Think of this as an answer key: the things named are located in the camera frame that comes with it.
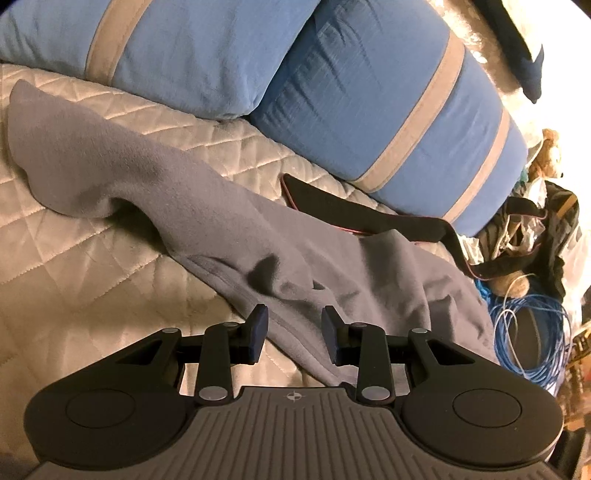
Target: ribbed plastic surface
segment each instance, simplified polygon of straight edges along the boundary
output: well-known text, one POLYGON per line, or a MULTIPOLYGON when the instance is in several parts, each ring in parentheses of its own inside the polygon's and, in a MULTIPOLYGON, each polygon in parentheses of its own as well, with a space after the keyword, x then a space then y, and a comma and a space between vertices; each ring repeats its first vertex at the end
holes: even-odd
POLYGON ((109 472, 44 463, 29 480, 560 480, 544 463, 512 472, 447 465, 411 442, 385 408, 341 388, 248 387, 200 410, 178 442, 109 472))

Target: fabric fold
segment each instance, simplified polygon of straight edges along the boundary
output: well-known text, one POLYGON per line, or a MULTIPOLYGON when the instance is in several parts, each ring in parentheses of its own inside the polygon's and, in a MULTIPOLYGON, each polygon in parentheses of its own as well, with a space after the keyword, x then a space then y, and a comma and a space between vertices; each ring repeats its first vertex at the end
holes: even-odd
POLYGON ((168 253, 242 316, 265 303, 269 338, 325 384, 356 375, 328 358, 319 328, 328 304, 345 322, 389 335, 428 328, 496 361, 474 285, 396 231, 340 231, 24 81, 11 93, 8 144, 35 198, 56 212, 101 218, 124 203, 141 209, 168 253))

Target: quilted bedspread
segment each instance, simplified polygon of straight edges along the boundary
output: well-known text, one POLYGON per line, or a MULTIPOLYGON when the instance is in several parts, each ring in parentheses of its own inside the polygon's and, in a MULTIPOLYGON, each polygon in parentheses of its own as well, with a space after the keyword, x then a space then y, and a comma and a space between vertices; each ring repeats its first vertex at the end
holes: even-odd
MULTIPOLYGON (((158 233, 141 212, 74 219, 35 201, 5 138, 9 94, 17 80, 194 152, 228 180, 272 200, 285 203, 279 178, 291 173, 388 211, 246 121, 197 119, 59 74, 6 64, 0 69, 0 478, 9 464, 25 471, 37 462, 22 416, 45 385, 167 326, 197 335, 214 323, 242 321, 220 295, 164 255, 158 233)), ((427 248, 437 251, 436 245, 427 248)), ((195 375, 196 366, 188 365, 181 392, 192 392, 195 375)), ((236 389, 318 384, 270 342, 257 365, 233 367, 233 376, 236 389)))

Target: blue pillow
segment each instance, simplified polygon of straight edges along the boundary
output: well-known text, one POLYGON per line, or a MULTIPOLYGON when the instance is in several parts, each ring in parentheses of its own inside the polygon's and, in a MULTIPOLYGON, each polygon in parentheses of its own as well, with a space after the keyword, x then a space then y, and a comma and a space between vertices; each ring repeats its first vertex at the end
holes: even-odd
POLYGON ((322 0, 249 118, 376 200, 465 235, 527 159, 486 73, 424 0, 322 0))
POLYGON ((204 118, 234 118, 259 104, 317 4, 20 0, 0 15, 0 60, 100 81, 204 118), (113 71, 97 72, 91 59, 108 49, 113 71))

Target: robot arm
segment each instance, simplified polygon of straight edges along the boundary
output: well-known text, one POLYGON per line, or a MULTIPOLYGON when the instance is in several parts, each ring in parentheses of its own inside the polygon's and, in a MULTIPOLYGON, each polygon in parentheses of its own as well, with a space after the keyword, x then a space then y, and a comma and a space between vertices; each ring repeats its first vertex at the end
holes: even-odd
POLYGON ((41 390, 25 430, 41 464, 29 480, 570 480, 584 430, 563 432, 540 387, 425 329, 388 336, 346 325, 330 306, 322 333, 356 386, 242 387, 230 366, 258 361, 268 313, 204 335, 166 328, 41 390), (199 363, 195 394, 180 395, 199 363), (392 364, 410 393, 396 396, 392 364))

